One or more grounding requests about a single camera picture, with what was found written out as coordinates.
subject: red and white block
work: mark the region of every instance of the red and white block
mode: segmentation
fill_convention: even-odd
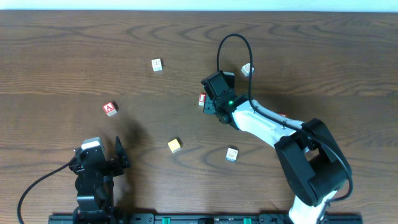
[[[112,102],[109,102],[109,103],[105,104],[104,106],[102,106],[102,109],[104,109],[106,115],[108,115],[108,116],[112,116],[118,112],[115,104]]]
[[[206,100],[206,94],[205,93],[200,93],[199,95],[199,106],[204,106],[205,105],[205,100]]]

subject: wooden surface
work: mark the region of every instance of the wooden surface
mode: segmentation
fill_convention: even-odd
[[[197,105],[233,32],[253,49],[254,97],[323,120],[351,164],[354,193],[328,211],[397,223],[397,30],[398,14],[1,11],[0,223],[16,223],[23,191],[93,136],[109,154],[116,135],[128,150],[132,169],[116,178],[115,197],[129,212],[288,210],[294,195],[273,148]],[[163,72],[152,71],[154,58]],[[239,93],[247,62],[244,43],[227,41],[221,69],[237,74]],[[101,106],[111,100],[120,110],[109,118]],[[175,136],[183,149],[172,154]],[[224,158],[229,145],[235,164]],[[25,222],[72,212],[75,178],[65,169],[37,185]]]

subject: block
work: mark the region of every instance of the block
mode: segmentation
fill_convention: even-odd
[[[181,145],[180,142],[178,141],[178,139],[174,139],[172,141],[169,142],[169,148],[172,151],[172,153],[177,152],[178,150],[181,149]]]
[[[229,161],[235,162],[237,156],[238,156],[238,150],[228,148],[228,151],[226,152],[226,157],[225,157],[225,159],[227,159],[227,160],[229,160]]]
[[[113,102],[105,104],[104,106],[102,106],[102,109],[104,109],[106,115],[108,116],[112,116],[118,112],[116,109],[116,104],[114,104]]]
[[[152,68],[154,69],[154,72],[162,70],[162,62],[159,58],[152,60]]]
[[[250,63],[243,65],[242,73],[245,77],[249,76],[249,70],[250,70]],[[251,73],[252,73],[252,75],[254,74],[254,67],[252,68]]]
[[[199,106],[204,106],[206,100],[206,93],[200,93],[199,95]]]

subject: white backdrop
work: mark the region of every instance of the white backdrop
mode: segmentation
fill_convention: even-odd
[[[398,0],[0,0],[0,9],[398,12]]]

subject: yellow block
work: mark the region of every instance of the yellow block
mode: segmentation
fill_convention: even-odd
[[[172,151],[172,153],[175,153],[181,149],[181,145],[177,139],[174,139],[173,141],[169,142],[169,148]]]

